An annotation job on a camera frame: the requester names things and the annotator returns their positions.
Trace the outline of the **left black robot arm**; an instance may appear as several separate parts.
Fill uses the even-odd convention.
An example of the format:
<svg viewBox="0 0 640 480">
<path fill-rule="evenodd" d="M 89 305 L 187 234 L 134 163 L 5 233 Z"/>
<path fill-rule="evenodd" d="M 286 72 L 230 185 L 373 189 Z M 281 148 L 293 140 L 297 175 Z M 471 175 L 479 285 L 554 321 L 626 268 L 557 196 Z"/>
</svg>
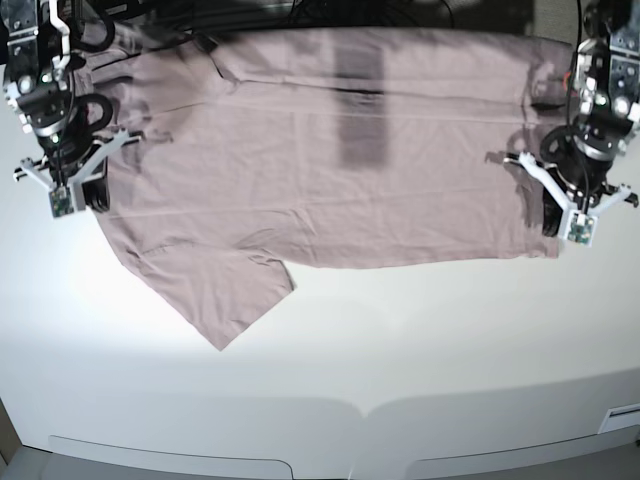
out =
<svg viewBox="0 0 640 480">
<path fill-rule="evenodd" d="M 602 214 L 639 205 L 630 186 L 607 174 L 639 133 L 639 4 L 592 1 L 581 9 L 581 33 L 565 80 L 565 123 L 541 141 L 539 152 L 509 154 L 544 188 L 543 233 L 591 245 Z"/>
</svg>

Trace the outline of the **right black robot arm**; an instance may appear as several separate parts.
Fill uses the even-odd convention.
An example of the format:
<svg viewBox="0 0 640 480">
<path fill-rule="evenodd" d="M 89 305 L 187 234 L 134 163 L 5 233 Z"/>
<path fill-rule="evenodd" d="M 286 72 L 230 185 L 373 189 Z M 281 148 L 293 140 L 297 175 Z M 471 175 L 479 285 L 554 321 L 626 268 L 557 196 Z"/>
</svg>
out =
<svg viewBox="0 0 640 480">
<path fill-rule="evenodd" d="M 54 218 L 85 209 L 110 208 L 108 158 L 140 140 L 112 124 L 112 102 L 99 93 L 79 94 L 75 73 L 83 54 L 111 45 L 115 25 L 98 12 L 105 37 L 83 41 L 73 14 L 62 1 L 4 1 L 1 20 L 7 32 L 3 94 L 22 129 L 43 151 L 40 159 L 24 158 L 13 173 L 29 178 L 47 194 Z"/>
</svg>

